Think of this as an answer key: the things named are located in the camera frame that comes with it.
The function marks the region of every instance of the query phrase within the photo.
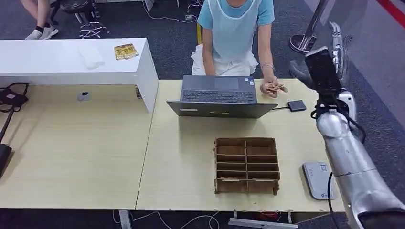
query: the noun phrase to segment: red stripe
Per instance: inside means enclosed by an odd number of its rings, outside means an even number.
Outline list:
[[[391,16],[405,28],[405,14],[402,13],[390,0],[377,0]]]

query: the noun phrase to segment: small white device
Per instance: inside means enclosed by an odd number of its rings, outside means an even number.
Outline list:
[[[307,162],[302,165],[309,191],[314,199],[328,199],[328,179],[330,171],[323,162]],[[330,198],[335,199],[333,184],[330,185]]]

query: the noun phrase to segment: laptop keyboard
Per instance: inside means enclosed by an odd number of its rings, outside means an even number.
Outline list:
[[[255,103],[253,92],[184,90],[183,101],[214,103]]]

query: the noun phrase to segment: laptop touchpad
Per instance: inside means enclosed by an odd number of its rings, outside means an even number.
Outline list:
[[[236,78],[215,78],[215,89],[239,89],[239,80]]]

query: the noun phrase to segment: person's arm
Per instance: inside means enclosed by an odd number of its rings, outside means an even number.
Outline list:
[[[259,26],[258,53],[263,77],[264,80],[267,82],[272,82],[276,78],[274,76],[273,56],[271,55],[270,49],[270,38],[271,38],[271,24]]]
[[[274,76],[273,56],[270,49],[271,39],[271,24],[260,25],[258,31],[258,53],[260,67],[262,69],[264,81],[261,86],[263,93],[270,95],[271,97],[277,97],[277,90],[273,91],[278,85],[277,77]],[[281,90],[287,92],[285,87],[281,87]]]
[[[215,75],[215,66],[213,58],[213,33],[212,30],[202,29],[202,61],[206,75]]]

